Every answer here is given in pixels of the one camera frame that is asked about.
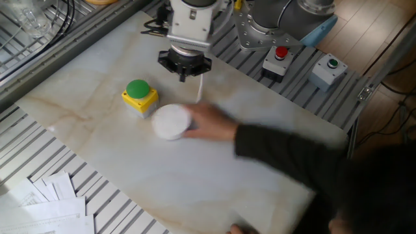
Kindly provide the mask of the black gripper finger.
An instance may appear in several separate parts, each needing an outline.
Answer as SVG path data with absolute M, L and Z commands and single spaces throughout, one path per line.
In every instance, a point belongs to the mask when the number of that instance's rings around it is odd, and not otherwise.
M 183 81 L 183 66 L 179 54 L 174 50 L 160 51 L 158 63 L 171 73 L 179 76 L 179 81 Z
M 207 57 L 193 58 L 183 65 L 182 81 L 185 82 L 188 76 L 202 75 L 211 70 L 212 60 Z

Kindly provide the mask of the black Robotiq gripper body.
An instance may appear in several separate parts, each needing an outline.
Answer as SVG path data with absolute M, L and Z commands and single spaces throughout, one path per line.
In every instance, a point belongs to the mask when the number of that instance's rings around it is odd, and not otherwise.
M 180 75 L 199 75 L 205 72 L 205 57 L 202 52 L 186 53 L 180 49 L 170 48 L 168 58 L 173 72 Z

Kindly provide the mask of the person's right hand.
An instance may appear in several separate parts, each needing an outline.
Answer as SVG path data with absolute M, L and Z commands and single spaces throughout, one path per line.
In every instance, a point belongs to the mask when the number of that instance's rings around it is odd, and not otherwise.
M 184 132 L 184 137 L 215 141 L 233 141 L 239 123 L 210 103 L 184 106 L 196 123 L 195 129 Z

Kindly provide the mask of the person's left hand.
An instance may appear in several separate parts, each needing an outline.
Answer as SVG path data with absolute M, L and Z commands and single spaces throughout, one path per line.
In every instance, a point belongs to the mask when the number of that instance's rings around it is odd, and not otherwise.
M 232 224 L 226 234 L 257 234 L 257 231 L 252 227 Z

